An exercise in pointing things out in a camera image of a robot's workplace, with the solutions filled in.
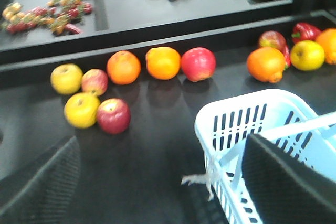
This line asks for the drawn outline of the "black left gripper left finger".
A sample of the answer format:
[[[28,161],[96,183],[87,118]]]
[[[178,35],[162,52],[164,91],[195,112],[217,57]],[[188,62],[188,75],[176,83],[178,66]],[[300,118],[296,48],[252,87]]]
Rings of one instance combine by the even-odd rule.
[[[64,138],[1,179],[1,223],[60,223],[79,176],[78,140]]]

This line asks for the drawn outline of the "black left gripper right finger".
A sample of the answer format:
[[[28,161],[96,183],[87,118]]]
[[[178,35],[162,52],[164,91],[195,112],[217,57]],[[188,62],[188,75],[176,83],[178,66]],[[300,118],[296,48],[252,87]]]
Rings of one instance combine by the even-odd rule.
[[[335,182],[261,135],[247,136],[242,172],[263,223],[335,223]]]

